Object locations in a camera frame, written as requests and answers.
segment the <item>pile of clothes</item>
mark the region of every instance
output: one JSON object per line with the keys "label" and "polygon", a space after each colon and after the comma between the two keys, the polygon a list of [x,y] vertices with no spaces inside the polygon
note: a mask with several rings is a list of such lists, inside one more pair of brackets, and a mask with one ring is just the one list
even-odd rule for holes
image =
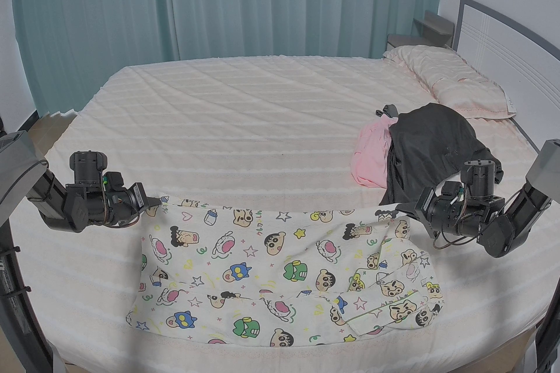
{"label": "pile of clothes", "polygon": [[500,161],[453,109],[429,103],[399,114],[391,104],[377,115],[360,132],[351,171],[360,185],[387,188],[379,205],[415,201],[424,187],[437,187],[468,160],[493,160],[494,181],[501,181]]}

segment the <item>star print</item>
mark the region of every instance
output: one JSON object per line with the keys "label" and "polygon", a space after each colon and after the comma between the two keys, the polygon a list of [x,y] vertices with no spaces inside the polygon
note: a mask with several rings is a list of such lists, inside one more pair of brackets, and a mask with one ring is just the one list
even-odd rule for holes
{"label": "star print", "polygon": [[292,216],[290,216],[288,213],[284,213],[283,211],[279,211],[278,212],[278,216],[276,217],[276,219],[282,219],[284,222],[286,222],[286,219],[291,219]]}
{"label": "star print", "polygon": [[254,257],[256,252],[258,252],[258,250],[254,249],[252,245],[250,245],[248,249],[243,249],[243,251],[247,254],[247,258]]}
{"label": "star print", "polygon": [[362,308],[364,311],[366,310],[366,305],[367,300],[362,300],[360,297],[358,297],[358,299],[354,302],[354,305],[356,305],[356,311],[360,308]]}
{"label": "star print", "polygon": [[301,239],[305,237],[305,230],[298,229],[296,232],[294,232],[294,235],[297,236],[298,239]]}
{"label": "star print", "polygon": [[200,286],[204,284],[204,282],[202,281],[202,275],[200,277],[193,277],[192,280],[193,280],[193,282],[191,283],[192,285]]}
{"label": "star print", "polygon": [[200,303],[202,303],[201,301],[198,301],[197,298],[193,298],[192,300],[187,300],[190,303],[191,307],[200,307]]}

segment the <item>headboard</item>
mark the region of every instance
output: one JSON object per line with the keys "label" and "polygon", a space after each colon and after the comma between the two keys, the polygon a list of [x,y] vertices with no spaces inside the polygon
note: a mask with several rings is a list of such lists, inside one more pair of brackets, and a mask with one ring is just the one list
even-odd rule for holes
{"label": "headboard", "polygon": [[538,151],[560,138],[560,50],[520,23],[461,0],[453,49],[500,84],[517,109],[513,121]]}

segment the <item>tiled floor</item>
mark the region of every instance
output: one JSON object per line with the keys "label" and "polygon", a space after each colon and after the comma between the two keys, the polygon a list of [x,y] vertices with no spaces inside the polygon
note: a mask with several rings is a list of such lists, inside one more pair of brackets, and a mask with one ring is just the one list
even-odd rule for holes
{"label": "tiled floor", "polygon": [[[76,114],[68,112],[41,118],[29,131],[33,143],[44,154],[53,146],[75,118]],[[453,370],[451,373],[506,373],[514,367],[516,360],[522,355],[531,332],[527,331],[512,341],[504,344],[495,353],[483,360]],[[0,331],[0,360],[2,373],[23,373],[24,369]],[[77,366],[67,366],[69,373],[88,373]]]}

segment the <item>mattress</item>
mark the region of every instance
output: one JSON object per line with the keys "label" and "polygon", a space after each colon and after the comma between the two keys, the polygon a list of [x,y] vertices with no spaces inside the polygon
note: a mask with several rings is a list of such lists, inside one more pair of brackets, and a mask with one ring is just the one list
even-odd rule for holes
{"label": "mattress", "polygon": [[[409,112],[435,102],[388,60],[243,57],[127,67],[113,75],[47,154],[62,183],[68,158],[101,151],[125,185],[235,208],[311,211],[377,205],[384,190],[361,187],[349,170],[358,132],[375,110]],[[519,189],[536,157],[510,121],[470,119],[501,160],[496,194]],[[422,224],[411,241],[429,251],[447,286],[429,327],[311,349],[198,344],[131,329],[140,227],[55,232],[22,201],[15,243],[39,322],[61,355],[92,373],[446,372],[535,325],[552,297],[560,260],[554,204],[527,242],[501,259],[472,243],[435,251]]]}

